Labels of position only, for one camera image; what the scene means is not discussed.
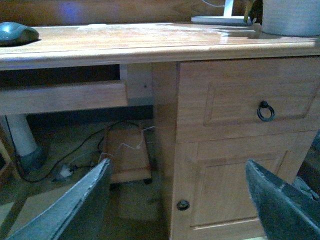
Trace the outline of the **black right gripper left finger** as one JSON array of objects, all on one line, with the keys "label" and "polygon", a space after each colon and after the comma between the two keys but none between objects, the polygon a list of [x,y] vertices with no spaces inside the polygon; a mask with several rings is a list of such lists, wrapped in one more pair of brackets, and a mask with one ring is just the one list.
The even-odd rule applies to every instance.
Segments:
[{"label": "black right gripper left finger", "polygon": [[10,240],[95,240],[108,205],[112,165],[103,159]]}]

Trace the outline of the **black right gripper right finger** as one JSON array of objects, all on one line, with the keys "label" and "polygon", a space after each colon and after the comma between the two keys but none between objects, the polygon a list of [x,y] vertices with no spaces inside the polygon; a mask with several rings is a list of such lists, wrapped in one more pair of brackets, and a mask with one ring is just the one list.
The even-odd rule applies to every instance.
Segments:
[{"label": "black right gripper right finger", "polygon": [[249,159],[245,176],[250,198],[269,240],[318,240],[320,202],[311,199]]}]

